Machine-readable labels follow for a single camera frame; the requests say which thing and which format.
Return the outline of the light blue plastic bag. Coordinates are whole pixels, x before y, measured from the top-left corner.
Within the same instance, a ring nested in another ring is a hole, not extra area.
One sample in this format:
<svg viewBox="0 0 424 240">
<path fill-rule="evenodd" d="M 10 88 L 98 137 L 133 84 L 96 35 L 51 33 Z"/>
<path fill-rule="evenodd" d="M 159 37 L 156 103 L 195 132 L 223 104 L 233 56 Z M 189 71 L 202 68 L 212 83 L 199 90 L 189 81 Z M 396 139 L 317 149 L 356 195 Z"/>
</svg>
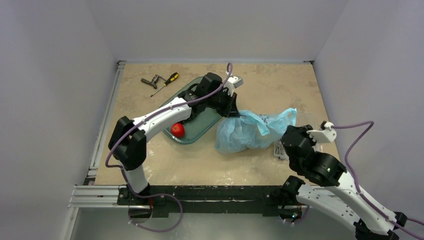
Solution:
<svg viewBox="0 0 424 240">
<path fill-rule="evenodd" d="M 217 127 L 215 149 L 233 154 L 247 149 L 266 149 L 279 140 L 288 126 L 297 121 L 297 109 L 288 108 L 279 114 L 256 114 L 241 110 L 240 117 L 223 119 Z"/>
</svg>

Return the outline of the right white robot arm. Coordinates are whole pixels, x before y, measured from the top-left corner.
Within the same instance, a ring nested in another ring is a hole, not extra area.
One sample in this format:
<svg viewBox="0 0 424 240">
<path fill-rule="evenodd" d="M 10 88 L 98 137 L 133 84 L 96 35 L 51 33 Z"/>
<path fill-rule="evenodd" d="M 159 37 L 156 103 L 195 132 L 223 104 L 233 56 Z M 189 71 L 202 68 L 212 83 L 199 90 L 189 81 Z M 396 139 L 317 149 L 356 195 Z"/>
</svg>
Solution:
<svg viewBox="0 0 424 240">
<path fill-rule="evenodd" d="M 395 230 L 405 226 L 407 216 L 384 207 L 356 182 L 345 164 L 315 149 L 316 144 L 332 143 L 335 129 L 326 121 L 320 129 L 287 127 L 280 141 L 297 176 L 289 176 L 282 185 L 283 202 L 297 201 L 321 211 L 354 231 L 357 240 L 398 240 Z"/>
</svg>

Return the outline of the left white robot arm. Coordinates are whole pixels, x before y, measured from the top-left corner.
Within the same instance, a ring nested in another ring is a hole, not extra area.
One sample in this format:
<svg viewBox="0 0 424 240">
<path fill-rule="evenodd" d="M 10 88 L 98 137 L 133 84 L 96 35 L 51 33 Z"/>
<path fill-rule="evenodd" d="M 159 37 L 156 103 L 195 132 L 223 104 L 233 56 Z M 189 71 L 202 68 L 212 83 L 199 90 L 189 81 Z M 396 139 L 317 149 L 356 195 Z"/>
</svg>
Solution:
<svg viewBox="0 0 424 240">
<path fill-rule="evenodd" d="M 134 119 L 121 117 L 109 140 L 107 159 L 114 157 L 118 160 L 117 167 L 132 190 L 144 195 L 149 187 L 143 169 L 148 142 L 173 124 L 192 120 L 207 108 L 215 110 L 221 117 L 238 118 L 235 90 L 242 84 L 243 79 L 239 76 L 228 74 L 222 80 L 219 75 L 209 72 L 199 83 L 190 85 L 159 109 Z"/>
</svg>

